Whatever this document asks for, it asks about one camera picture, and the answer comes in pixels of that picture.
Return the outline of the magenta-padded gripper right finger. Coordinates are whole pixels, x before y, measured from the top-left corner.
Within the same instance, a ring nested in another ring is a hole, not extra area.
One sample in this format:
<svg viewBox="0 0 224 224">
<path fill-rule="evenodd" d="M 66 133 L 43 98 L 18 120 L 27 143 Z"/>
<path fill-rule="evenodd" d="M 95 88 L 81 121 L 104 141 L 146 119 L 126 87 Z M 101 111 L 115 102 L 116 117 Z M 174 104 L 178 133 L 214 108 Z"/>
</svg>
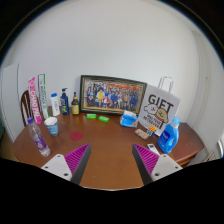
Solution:
<svg viewBox="0 0 224 224">
<path fill-rule="evenodd" d="M 169 155 L 158 155 L 141 145 L 132 145 L 135 158 L 144 185 L 164 178 L 182 169 Z"/>
</svg>

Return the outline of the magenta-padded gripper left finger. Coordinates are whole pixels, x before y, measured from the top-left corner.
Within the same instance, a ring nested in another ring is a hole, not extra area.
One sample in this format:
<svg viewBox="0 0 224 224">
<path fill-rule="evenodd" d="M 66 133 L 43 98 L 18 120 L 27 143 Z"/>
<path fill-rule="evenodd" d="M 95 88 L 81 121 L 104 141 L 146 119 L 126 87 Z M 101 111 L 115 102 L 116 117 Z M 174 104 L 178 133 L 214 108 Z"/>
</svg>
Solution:
<svg viewBox="0 0 224 224">
<path fill-rule="evenodd" d="M 90 155 L 91 144 L 88 143 L 66 155 L 56 154 L 42 169 L 79 185 Z"/>
</svg>

